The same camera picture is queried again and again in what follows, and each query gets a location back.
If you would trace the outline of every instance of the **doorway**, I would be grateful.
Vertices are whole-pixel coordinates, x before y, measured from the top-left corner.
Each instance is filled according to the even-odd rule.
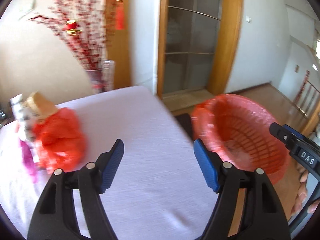
[[[207,86],[221,19],[221,0],[168,0],[163,96]]]

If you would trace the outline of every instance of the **white tablecloth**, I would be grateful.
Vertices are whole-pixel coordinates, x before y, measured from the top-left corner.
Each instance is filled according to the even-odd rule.
[[[144,87],[130,87],[59,105],[76,110],[88,139],[79,168],[124,142],[124,157],[101,200],[120,240],[185,239],[203,232],[217,195],[207,186],[192,143],[174,117]],[[26,237],[33,209],[49,179],[33,184],[21,164],[15,123],[0,131],[0,203]],[[81,233],[89,236],[74,190]]]

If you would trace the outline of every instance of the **human hand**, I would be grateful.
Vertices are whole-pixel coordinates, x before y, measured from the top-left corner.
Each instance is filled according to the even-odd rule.
[[[297,163],[297,170],[300,173],[300,187],[298,189],[298,194],[294,203],[294,206],[292,207],[291,210],[291,216],[296,214],[302,209],[302,203],[306,200],[307,198],[307,178],[308,178],[308,170],[306,170],[300,163]],[[314,203],[312,203],[309,208],[308,208],[308,213],[313,213],[316,208],[319,205],[320,200],[316,200]]]

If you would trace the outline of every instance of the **red plastic bag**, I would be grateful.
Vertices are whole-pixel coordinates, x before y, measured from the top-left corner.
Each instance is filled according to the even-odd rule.
[[[40,167],[51,174],[55,169],[72,171],[84,156],[85,137],[80,130],[79,120],[73,110],[62,108],[37,124],[36,151]]]
[[[289,151],[269,132],[276,119],[258,103],[231,94],[218,95],[197,105],[192,113],[194,139],[224,162],[241,170],[262,168],[272,184],[289,165]]]

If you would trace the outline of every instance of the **red tassel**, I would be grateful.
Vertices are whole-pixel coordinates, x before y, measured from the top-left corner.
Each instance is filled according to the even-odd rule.
[[[124,5],[122,1],[116,7],[116,30],[124,30]]]

